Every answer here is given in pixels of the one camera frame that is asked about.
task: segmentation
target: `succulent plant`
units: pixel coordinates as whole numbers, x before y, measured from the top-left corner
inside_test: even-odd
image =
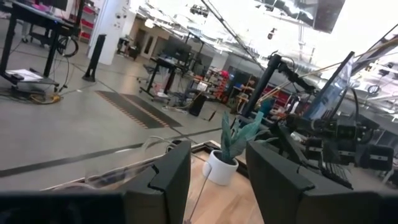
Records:
[[[221,133],[221,161],[227,164],[234,164],[233,159],[243,153],[246,142],[256,137],[263,113],[258,112],[254,122],[240,127],[240,122],[236,121],[233,128],[229,128],[228,114],[224,113],[221,124],[223,132]]]

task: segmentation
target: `black mat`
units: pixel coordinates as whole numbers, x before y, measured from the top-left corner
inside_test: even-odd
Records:
[[[168,117],[138,96],[120,95],[108,91],[97,91],[97,93],[118,110],[140,124],[143,128],[181,127],[180,123]]]
[[[160,110],[158,110],[154,106],[150,105],[145,100],[139,98],[138,96],[136,96],[136,95],[127,95],[127,94],[124,94],[124,96],[129,98],[131,101],[137,103],[138,105],[143,107],[145,110],[150,111],[150,113],[152,113],[154,116],[159,118],[161,121],[163,121],[166,124],[168,124],[170,127],[173,127],[173,128],[174,127],[182,127],[182,125],[180,123],[176,122],[176,120],[174,120],[171,117],[167,116],[166,114],[164,114],[163,112],[161,112]]]

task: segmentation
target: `black table leg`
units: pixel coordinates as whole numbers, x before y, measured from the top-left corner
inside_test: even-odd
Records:
[[[14,38],[15,26],[17,24],[17,18],[14,13],[11,14],[10,22],[8,25],[6,41],[4,43],[4,49],[2,51],[1,63],[0,63],[0,75],[6,73],[8,58],[10,56],[12,40]]]
[[[174,81],[174,76],[175,76],[175,68],[172,68],[169,79],[167,80],[166,86],[163,91],[164,94],[167,94],[169,92],[170,88],[172,87],[173,81]]]
[[[152,76],[150,77],[150,80],[149,80],[149,83],[148,83],[148,87],[146,89],[143,88],[143,87],[140,87],[141,91],[144,91],[145,93],[147,93],[151,97],[154,97],[154,96],[150,93],[150,89],[152,88],[152,84],[153,84],[153,82],[155,80],[155,76],[156,76],[156,73],[157,73],[158,70],[159,70],[159,64],[156,63],[154,72],[152,73]]]
[[[49,57],[47,58],[47,62],[45,64],[44,73],[43,73],[43,76],[45,78],[48,78],[50,75],[51,66],[52,66],[55,51],[56,51],[57,45],[58,45],[58,37],[60,35],[59,31],[57,31],[57,30],[53,30],[52,32],[53,32],[53,35],[52,35],[52,39],[51,39],[51,48],[50,48]]]

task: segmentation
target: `paper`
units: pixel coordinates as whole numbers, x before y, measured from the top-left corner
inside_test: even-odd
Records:
[[[6,72],[8,74],[18,74],[18,75],[24,77],[24,81],[36,81],[36,80],[40,80],[43,78],[40,75],[36,75],[33,72],[26,70],[26,69],[8,70]]]

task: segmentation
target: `door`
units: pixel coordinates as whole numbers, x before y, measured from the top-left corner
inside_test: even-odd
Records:
[[[146,33],[144,37],[144,46],[141,49],[141,56],[150,59],[152,52],[155,49],[157,36]]]

